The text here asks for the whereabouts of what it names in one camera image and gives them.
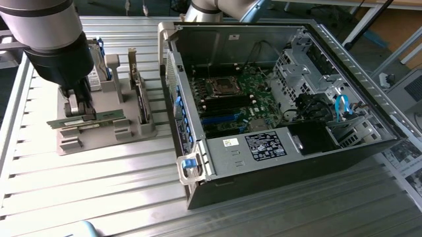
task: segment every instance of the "circuit board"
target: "circuit board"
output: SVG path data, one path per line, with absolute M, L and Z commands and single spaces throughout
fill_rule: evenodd
M 264 79 L 259 69 L 248 65 L 237 76 L 191 79 L 195 104 L 208 138 L 267 130 L 279 124 L 279 106 Z M 204 103 L 217 98 L 221 109 L 212 107 L 212 111 L 208 111 Z M 235 99 L 241 99 L 245 104 L 229 108 Z

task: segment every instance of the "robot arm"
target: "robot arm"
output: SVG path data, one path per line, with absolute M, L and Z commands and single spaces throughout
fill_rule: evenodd
M 185 21 L 219 22 L 223 13 L 240 22 L 255 22 L 269 0 L 192 0 Z
M 0 16 L 38 75 L 60 85 L 67 117 L 95 119 L 89 74 L 93 61 L 72 0 L 0 0 Z

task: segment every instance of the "metal slatted table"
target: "metal slatted table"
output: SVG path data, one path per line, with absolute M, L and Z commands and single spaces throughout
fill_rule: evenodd
M 157 136 L 57 156 L 56 85 L 24 57 L 0 133 L 0 236 L 63 237 L 80 220 L 101 236 L 420 236 L 420 212 L 386 167 L 371 158 L 351 169 L 279 189 L 185 209 L 157 64 L 157 23 L 171 17 L 81 17 L 88 38 L 127 48 L 147 81 Z

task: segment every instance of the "blue ram slot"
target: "blue ram slot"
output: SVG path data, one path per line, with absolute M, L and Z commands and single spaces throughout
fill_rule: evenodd
M 212 123 L 220 123 L 220 122 L 233 122 L 237 120 L 240 113 L 233 115 L 225 115 L 219 117 L 209 117 L 204 118 L 201 121 L 201 124 L 212 124 Z

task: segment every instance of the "blue cable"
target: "blue cable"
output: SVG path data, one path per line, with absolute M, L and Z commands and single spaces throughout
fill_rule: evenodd
M 352 114 L 354 112 L 351 111 L 351 109 L 348 109 L 348 98 L 347 95 L 339 95 L 335 99 L 335 104 L 334 104 L 334 108 L 335 108 L 335 115 L 336 115 L 336 121 L 340 121 L 340 100 L 342 97 L 344 99 L 344 112 L 347 111 L 350 114 Z

